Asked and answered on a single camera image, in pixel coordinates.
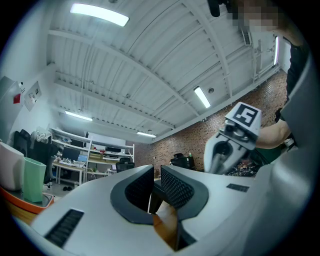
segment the ceiling vent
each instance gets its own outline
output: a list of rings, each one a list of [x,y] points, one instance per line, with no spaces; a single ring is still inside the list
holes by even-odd
[[[245,31],[241,29],[242,35],[243,35],[243,40],[246,46],[251,46],[252,44],[252,39],[251,39],[251,34],[248,31]]]

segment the person's arm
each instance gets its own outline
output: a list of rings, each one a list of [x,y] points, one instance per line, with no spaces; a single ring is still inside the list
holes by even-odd
[[[274,149],[282,144],[290,133],[288,124],[280,119],[277,123],[260,130],[256,147],[260,149]]]

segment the green cup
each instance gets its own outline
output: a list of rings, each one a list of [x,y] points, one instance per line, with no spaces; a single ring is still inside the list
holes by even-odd
[[[28,157],[24,160],[23,197],[31,202],[42,202],[46,165]]]

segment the black shirt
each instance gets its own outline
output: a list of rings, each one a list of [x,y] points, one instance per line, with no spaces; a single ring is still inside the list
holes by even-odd
[[[286,77],[286,102],[289,100],[289,95],[296,86],[302,71],[305,68],[307,58],[309,54],[309,48],[305,43],[302,46],[295,46],[291,43],[290,49],[290,68],[288,69]]]

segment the fluorescent light fixture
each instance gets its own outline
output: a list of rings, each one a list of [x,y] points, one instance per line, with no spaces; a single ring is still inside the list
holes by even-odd
[[[204,106],[206,108],[209,108],[211,105],[206,97],[206,95],[204,94],[204,92],[201,90],[201,88],[199,86],[197,86],[196,88],[193,89],[194,92],[196,93],[196,95],[198,95],[198,97],[200,98],[200,100],[202,101],[202,103],[204,104]]]
[[[115,11],[82,3],[74,3],[71,7],[70,13],[97,17],[115,23],[121,27],[124,27],[129,20],[127,16],[124,16]]]
[[[71,113],[71,112],[68,112],[68,111],[65,111],[65,113],[66,113],[67,115],[70,115],[70,116],[73,116],[73,117],[76,117],[76,118],[81,118],[81,119],[84,119],[84,120],[87,120],[87,121],[91,121],[91,122],[92,122],[92,118],[85,117],[85,116],[82,116],[82,115],[79,115],[79,114],[74,114],[74,113]]]
[[[278,56],[279,56],[279,37],[276,36],[273,65],[276,65],[278,63]]]
[[[149,137],[152,137],[152,138],[157,137],[156,135],[152,135],[152,134],[148,134],[148,133],[144,133],[144,132],[140,132],[140,131],[138,131],[137,134],[144,135],[144,136],[149,136]]]

